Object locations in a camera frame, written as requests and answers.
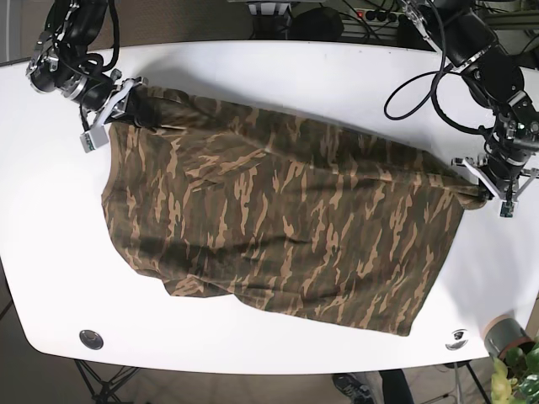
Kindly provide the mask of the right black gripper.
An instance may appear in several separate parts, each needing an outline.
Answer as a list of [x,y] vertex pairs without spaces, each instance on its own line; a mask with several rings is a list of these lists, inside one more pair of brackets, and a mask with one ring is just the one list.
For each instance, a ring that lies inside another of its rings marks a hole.
[[146,96],[148,80],[145,77],[129,78],[121,84],[108,86],[96,84],[85,92],[78,101],[81,119],[88,112],[95,113],[93,123],[86,123],[80,142],[86,153],[93,152],[109,143],[105,126],[119,121],[130,125],[144,126],[151,118]]

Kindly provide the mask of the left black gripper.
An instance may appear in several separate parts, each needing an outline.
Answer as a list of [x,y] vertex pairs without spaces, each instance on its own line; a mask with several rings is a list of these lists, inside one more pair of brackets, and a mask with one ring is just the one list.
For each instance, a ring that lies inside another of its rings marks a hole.
[[483,153],[477,157],[455,157],[452,166],[464,167],[478,179],[479,188],[489,199],[501,201],[502,218],[512,218],[519,198],[538,179],[538,168],[526,168],[537,150],[519,148],[497,135],[486,135]]

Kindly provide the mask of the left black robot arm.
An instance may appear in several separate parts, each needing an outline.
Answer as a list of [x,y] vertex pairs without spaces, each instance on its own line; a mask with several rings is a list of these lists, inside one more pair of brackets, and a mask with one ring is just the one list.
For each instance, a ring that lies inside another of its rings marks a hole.
[[[450,127],[484,139],[485,158],[457,158],[478,178],[480,187],[501,201],[500,214],[510,218],[518,198],[538,177],[526,164],[538,151],[538,112],[525,91],[522,70],[497,35],[472,11],[468,1],[402,1],[400,8],[423,39],[440,50],[438,70],[424,101]],[[491,127],[460,125],[441,109],[437,88],[447,75],[462,78],[473,99],[494,114]]]

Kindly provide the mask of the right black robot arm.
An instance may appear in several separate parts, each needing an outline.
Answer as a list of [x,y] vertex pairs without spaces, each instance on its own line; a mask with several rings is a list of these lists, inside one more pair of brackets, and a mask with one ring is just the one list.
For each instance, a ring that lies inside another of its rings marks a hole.
[[[109,14],[113,25],[110,61],[88,50]],[[116,68],[120,24],[113,1],[55,1],[26,69],[38,93],[55,90],[78,105],[83,149],[94,151],[109,142],[105,126],[123,122],[151,127],[152,107],[141,93],[142,77],[122,80]]]

